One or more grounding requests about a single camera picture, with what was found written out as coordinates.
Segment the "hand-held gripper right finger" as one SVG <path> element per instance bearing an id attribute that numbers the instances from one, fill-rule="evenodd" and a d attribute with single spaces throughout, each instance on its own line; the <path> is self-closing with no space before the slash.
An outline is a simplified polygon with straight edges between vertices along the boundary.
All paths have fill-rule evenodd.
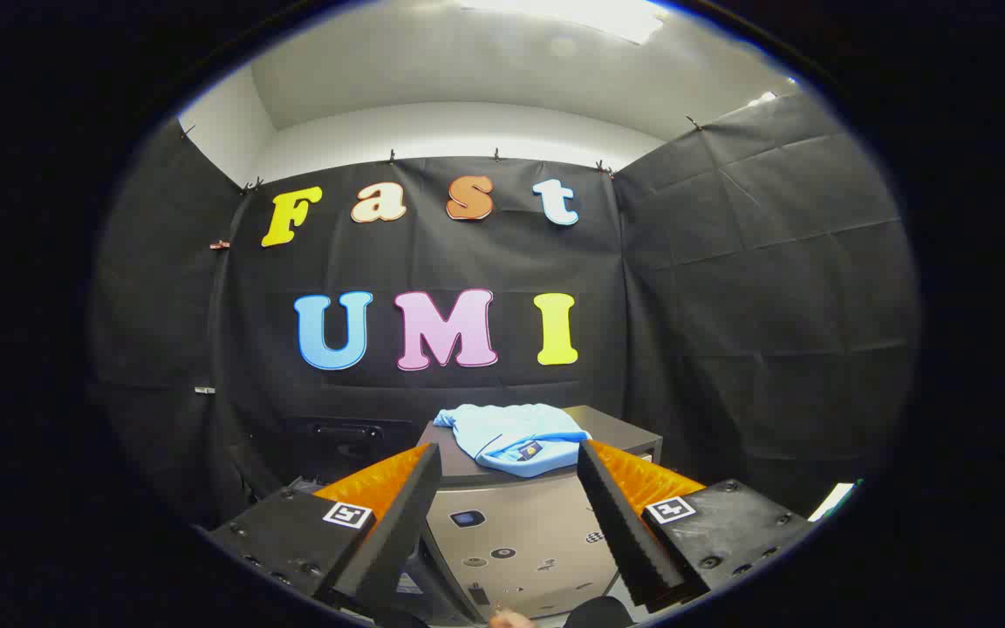
<path id="1" fill-rule="evenodd" d="M 586 439 L 576 474 L 636 605 L 663 611 L 769 567 L 813 528 L 738 480 L 705 486 Z"/>

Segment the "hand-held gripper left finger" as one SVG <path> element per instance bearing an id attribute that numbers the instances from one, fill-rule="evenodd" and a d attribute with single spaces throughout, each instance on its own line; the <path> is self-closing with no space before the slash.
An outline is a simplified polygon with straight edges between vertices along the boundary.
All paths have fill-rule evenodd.
<path id="1" fill-rule="evenodd" d="M 394 595 L 441 481 L 436 444 L 326 488 L 282 488 L 206 537 L 264 580 L 313 603 L 372 616 Z"/>

